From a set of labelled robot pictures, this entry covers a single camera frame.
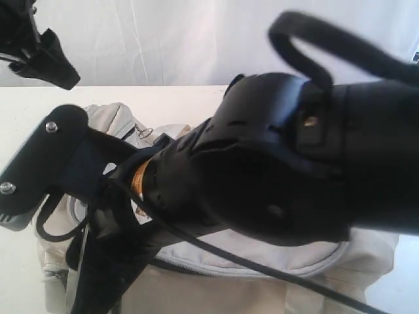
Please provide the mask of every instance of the white table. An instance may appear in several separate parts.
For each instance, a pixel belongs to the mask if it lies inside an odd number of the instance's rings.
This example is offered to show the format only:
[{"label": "white table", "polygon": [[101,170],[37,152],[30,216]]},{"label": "white table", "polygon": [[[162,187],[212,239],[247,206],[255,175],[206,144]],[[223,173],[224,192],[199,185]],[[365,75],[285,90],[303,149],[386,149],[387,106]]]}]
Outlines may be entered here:
[{"label": "white table", "polygon": [[[198,125],[218,107],[225,86],[0,88],[0,169],[53,108],[121,101],[146,126]],[[0,228],[0,313],[45,313],[42,273],[31,228]],[[419,241],[401,237],[395,269],[367,291],[369,303],[396,314],[417,313]]]}]

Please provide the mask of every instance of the black cable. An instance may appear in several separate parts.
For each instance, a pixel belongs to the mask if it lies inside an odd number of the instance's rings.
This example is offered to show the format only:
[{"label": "black cable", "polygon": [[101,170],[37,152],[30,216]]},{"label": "black cable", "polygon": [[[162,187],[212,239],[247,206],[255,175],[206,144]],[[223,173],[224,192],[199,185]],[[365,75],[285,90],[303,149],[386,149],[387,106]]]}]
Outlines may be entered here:
[{"label": "black cable", "polygon": [[94,208],[87,207],[87,215],[83,218],[83,220],[78,224],[74,229],[69,231],[66,234],[63,235],[52,235],[45,231],[44,224],[50,217],[50,215],[54,212],[57,204],[60,202],[62,198],[62,194],[53,194],[49,195],[48,199],[45,201],[44,205],[41,208],[41,211],[39,212],[39,215],[37,217],[36,222],[36,230],[37,233],[41,238],[44,240],[47,240],[49,242],[62,242],[68,239],[71,239],[74,237],[77,233],[82,232],[82,230],[87,226],[90,219],[93,217]]},{"label": "black cable", "polygon": [[118,181],[116,179],[110,179],[110,182],[117,185],[123,192],[125,192],[137,204],[137,206],[139,206],[142,210],[144,210],[154,221],[156,221],[165,229],[167,229],[167,231],[169,231],[171,234],[179,237],[180,239],[186,242],[189,242],[190,244],[195,245],[196,247],[199,247],[200,249],[203,249],[221,258],[224,258],[225,260],[229,260],[230,262],[233,262],[237,265],[241,265],[243,267],[257,271],[259,273],[263,273],[267,276],[274,277],[279,280],[286,281],[288,283],[302,286],[304,288],[307,288],[308,290],[314,291],[318,294],[322,294],[327,298],[330,298],[336,302],[339,302],[348,307],[351,307],[352,309],[355,309],[364,313],[370,313],[370,314],[388,314],[384,311],[376,309],[375,307],[372,307],[368,304],[355,300],[349,296],[345,296],[344,294],[336,292],[330,288],[321,286],[307,279],[298,277],[296,275],[291,275],[283,271],[275,270],[273,268],[269,268],[264,265],[260,265],[258,263],[247,260],[245,258],[226,252],[218,247],[214,247],[213,245],[209,243],[203,242],[195,238],[193,235],[190,235],[184,232],[178,227],[173,226],[169,222],[166,222],[164,219],[162,219],[160,215],[158,214],[158,212],[155,211],[155,209],[152,206],[144,203],[139,198],[139,196],[125,183]]}]

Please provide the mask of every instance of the white tabletop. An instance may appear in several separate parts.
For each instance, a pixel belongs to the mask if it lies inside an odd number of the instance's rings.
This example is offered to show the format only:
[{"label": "white tabletop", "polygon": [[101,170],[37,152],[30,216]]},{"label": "white tabletop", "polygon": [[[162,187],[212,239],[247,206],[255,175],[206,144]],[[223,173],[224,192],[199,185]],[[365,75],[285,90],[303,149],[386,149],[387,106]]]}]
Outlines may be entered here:
[{"label": "white tabletop", "polygon": [[[64,103],[85,107],[123,102],[147,127],[197,126],[214,114],[226,86],[0,88],[0,169],[49,112]],[[0,313],[46,313],[32,229],[0,228]]]}]

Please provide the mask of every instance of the white fabric bag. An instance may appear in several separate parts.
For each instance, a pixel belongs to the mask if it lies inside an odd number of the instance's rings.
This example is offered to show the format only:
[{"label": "white fabric bag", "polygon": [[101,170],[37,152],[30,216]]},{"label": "white fabric bag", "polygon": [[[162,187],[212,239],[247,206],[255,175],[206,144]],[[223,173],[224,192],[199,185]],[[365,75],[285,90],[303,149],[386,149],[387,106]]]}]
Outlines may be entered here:
[{"label": "white fabric bag", "polygon": [[[86,111],[91,128],[124,138],[138,148],[151,145],[162,132],[176,138],[188,130],[186,125],[149,130],[121,103],[93,105]],[[46,222],[45,230],[54,235],[64,234],[84,214],[84,204],[65,196]],[[350,242],[317,242],[301,247],[278,247],[232,230],[205,235],[202,239],[266,266],[313,277],[362,300],[365,288],[392,269],[398,236],[354,229]],[[46,274],[46,304],[51,313],[63,313],[65,290],[59,282],[65,282],[68,245],[69,241],[39,240],[39,258]],[[124,296],[123,313],[347,313],[323,296],[266,278],[188,243],[165,247],[156,259],[165,268],[200,275],[149,266]]]}]

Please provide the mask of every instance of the white backdrop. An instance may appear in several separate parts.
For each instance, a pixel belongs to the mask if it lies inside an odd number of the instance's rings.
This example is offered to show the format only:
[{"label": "white backdrop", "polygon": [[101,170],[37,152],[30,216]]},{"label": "white backdrop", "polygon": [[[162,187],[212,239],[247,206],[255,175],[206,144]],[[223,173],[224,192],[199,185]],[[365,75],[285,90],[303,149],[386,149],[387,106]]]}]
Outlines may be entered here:
[{"label": "white backdrop", "polygon": [[[417,0],[38,0],[40,31],[53,29],[80,86],[228,84],[238,73],[290,71],[266,30],[288,9],[321,16],[411,60]],[[338,82],[360,71],[309,49]],[[0,86],[42,86],[0,67]]]}]

